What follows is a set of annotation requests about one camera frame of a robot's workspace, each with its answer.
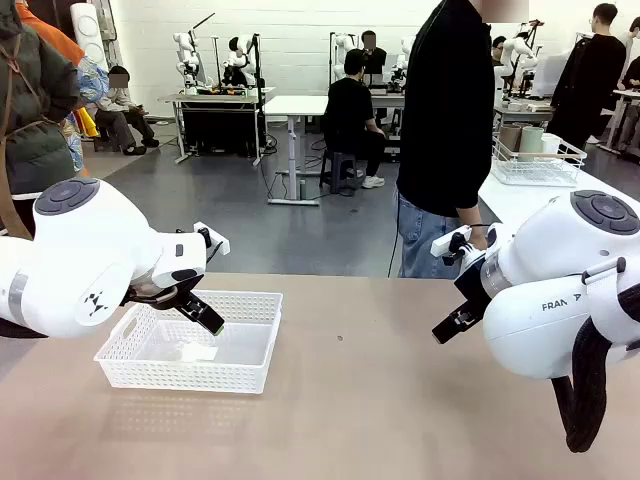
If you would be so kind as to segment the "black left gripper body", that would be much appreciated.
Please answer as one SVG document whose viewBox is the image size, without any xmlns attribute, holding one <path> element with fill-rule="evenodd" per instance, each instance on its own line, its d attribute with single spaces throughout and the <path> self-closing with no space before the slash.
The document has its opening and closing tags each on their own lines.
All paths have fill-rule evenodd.
<svg viewBox="0 0 640 480">
<path fill-rule="evenodd" d="M 181 280 L 176 285 L 165 288 L 153 295 L 142 296 L 130 286 L 122 299 L 122 306 L 128 303 L 150 305 L 157 310 L 202 310 L 204 302 L 192 293 L 204 274 Z"/>
</svg>

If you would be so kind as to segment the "white perforated plastic basket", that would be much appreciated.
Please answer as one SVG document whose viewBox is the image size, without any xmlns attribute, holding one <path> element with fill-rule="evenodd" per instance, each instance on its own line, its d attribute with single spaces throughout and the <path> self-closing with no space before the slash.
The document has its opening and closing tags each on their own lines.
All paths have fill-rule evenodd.
<svg viewBox="0 0 640 480">
<path fill-rule="evenodd" d="M 224 319 L 218 335 L 176 310 L 131 307 L 94 356 L 114 388 L 256 394 L 264 391 L 283 295 L 197 290 Z"/>
</svg>

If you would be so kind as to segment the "pale green cup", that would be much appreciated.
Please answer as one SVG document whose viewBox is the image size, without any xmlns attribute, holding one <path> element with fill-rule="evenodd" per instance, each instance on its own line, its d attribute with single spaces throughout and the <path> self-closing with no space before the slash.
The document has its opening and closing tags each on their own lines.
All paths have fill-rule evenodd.
<svg viewBox="0 0 640 480">
<path fill-rule="evenodd" d="M 519 160 L 530 161 L 534 154 L 542 152 L 542 135 L 544 129 L 536 126 L 524 126 L 521 129 L 519 144 Z"/>
</svg>

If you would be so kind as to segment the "person's right forearm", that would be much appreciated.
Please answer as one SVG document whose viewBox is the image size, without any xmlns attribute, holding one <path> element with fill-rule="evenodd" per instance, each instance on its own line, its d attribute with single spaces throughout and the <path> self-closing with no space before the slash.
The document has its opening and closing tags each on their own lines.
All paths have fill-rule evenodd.
<svg viewBox="0 0 640 480">
<path fill-rule="evenodd" d="M 456 209 L 460 223 L 471 228 L 481 228 L 484 226 L 478 205 L 469 208 Z"/>
</svg>

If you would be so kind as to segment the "white side table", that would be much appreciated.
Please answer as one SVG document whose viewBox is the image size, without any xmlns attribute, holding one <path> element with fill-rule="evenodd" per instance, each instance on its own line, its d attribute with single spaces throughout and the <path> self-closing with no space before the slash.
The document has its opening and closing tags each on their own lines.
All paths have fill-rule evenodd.
<svg viewBox="0 0 640 480">
<path fill-rule="evenodd" d="M 591 164 L 593 169 L 579 171 L 577 184 L 571 187 L 506 185 L 490 175 L 480 189 L 480 199 L 499 221 L 515 227 L 551 199 L 576 190 L 617 197 L 640 216 L 640 165 L 616 159 Z"/>
</svg>

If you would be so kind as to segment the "person in black top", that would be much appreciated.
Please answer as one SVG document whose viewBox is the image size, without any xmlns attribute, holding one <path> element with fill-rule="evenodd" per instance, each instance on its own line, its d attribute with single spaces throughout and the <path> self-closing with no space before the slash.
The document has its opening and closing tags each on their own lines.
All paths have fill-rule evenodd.
<svg viewBox="0 0 640 480">
<path fill-rule="evenodd" d="M 402 278 L 453 279 L 431 255 L 478 205 L 492 156 L 495 77 L 490 27 L 527 19 L 529 0 L 440 0 L 409 58 L 395 211 Z"/>
</svg>

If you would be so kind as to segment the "dark low stool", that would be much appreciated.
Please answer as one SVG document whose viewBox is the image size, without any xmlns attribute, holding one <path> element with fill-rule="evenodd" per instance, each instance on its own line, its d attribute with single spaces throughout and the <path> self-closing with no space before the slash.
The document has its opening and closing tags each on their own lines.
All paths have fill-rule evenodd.
<svg viewBox="0 0 640 480">
<path fill-rule="evenodd" d="M 93 138 L 95 152 L 111 151 L 120 152 L 121 148 L 115 132 L 105 127 L 97 128 L 98 135 Z"/>
</svg>

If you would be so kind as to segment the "desk with black panel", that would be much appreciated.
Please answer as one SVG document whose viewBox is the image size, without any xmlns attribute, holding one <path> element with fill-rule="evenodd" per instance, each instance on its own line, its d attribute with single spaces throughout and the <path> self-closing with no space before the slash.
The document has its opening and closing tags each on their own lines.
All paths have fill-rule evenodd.
<svg viewBox="0 0 640 480">
<path fill-rule="evenodd" d="M 220 151 L 249 157 L 257 166 L 267 143 L 264 107 L 274 91 L 273 87 L 238 88 L 232 94 L 160 97 L 158 101 L 173 110 L 179 148 L 174 163 Z"/>
</svg>

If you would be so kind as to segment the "yellow hanging garment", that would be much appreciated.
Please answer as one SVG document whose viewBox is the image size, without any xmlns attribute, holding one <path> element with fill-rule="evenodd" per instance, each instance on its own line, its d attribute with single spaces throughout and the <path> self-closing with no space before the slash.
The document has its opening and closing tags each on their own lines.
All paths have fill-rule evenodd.
<svg viewBox="0 0 640 480">
<path fill-rule="evenodd" d="M 99 137 L 97 126 L 85 107 L 73 111 L 79 132 L 89 138 Z"/>
</svg>

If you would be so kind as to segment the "seated man in grey clothes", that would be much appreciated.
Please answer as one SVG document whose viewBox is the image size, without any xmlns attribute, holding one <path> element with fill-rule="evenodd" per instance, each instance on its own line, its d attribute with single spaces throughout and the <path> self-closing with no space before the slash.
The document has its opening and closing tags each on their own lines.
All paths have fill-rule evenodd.
<svg viewBox="0 0 640 480">
<path fill-rule="evenodd" d="M 130 74 L 123 66 L 113 66 L 108 73 L 109 90 L 96 103 L 95 122 L 114 134 L 124 155 L 141 156 L 159 141 L 146 120 L 143 105 L 135 104 L 129 94 Z"/>
</svg>

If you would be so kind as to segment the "seated person in black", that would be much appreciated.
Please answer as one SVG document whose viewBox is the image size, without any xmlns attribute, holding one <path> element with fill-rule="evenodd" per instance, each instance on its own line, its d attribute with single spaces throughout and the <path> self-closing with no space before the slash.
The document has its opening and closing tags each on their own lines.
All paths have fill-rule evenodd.
<svg viewBox="0 0 640 480">
<path fill-rule="evenodd" d="M 371 92 L 363 83 L 365 53 L 352 49 L 344 60 L 345 76 L 333 82 L 323 116 L 323 134 L 331 152 L 354 155 L 367 162 L 362 187 L 381 188 L 385 179 L 378 175 L 384 156 L 386 137 L 378 127 Z"/>
</svg>

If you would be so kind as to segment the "figure in green puffer jacket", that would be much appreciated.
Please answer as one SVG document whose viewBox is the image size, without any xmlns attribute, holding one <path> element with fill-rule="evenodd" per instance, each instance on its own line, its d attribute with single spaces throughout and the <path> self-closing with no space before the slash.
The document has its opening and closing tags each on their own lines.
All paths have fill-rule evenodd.
<svg viewBox="0 0 640 480">
<path fill-rule="evenodd" d="M 75 176 L 60 123 L 80 97 L 74 65 L 22 23 L 15 0 L 0 0 L 0 224 L 35 233 L 37 196 Z"/>
</svg>

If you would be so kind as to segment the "background person in dark top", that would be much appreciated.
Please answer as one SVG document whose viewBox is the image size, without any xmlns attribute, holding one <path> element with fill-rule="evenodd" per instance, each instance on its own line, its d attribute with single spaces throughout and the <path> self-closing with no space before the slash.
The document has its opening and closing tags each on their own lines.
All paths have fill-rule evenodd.
<svg viewBox="0 0 640 480">
<path fill-rule="evenodd" d="M 364 51 L 364 67 L 366 74 L 382 74 L 386 63 L 387 53 L 377 45 L 376 33 L 366 30 L 362 33 Z"/>
</svg>

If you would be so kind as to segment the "person in light top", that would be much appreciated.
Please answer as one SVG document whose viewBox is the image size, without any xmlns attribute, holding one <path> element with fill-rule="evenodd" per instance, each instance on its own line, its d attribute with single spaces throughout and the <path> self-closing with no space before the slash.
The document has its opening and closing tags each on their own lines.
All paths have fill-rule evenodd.
<svg viewBox="0 0 640 480">
<path fill-rule="evenodd" d="M 620 90 L 640 91 L 640 55 L 631 60 L 631 50 L 635 40 L 640 40 L 640 16 L 636 17 L 624 36 L 626 61 L 618 87 Z M 630 105 L 619 137 L 618 148 L 621 152 L 640 155 L 640 104 Z"/>
</svg>

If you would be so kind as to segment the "white box enclosure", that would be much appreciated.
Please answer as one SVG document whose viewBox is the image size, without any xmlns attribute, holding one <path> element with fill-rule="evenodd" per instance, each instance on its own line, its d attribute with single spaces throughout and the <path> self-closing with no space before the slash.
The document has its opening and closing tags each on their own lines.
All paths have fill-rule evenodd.
<svg viewBox="0 0 640 480">
<path fill-rule="evenodd" d="M 549 55 L 536 66 L 530 95 L 537 98 L 552 97 L 564 71 L 570 53 Z"/>
</svg>

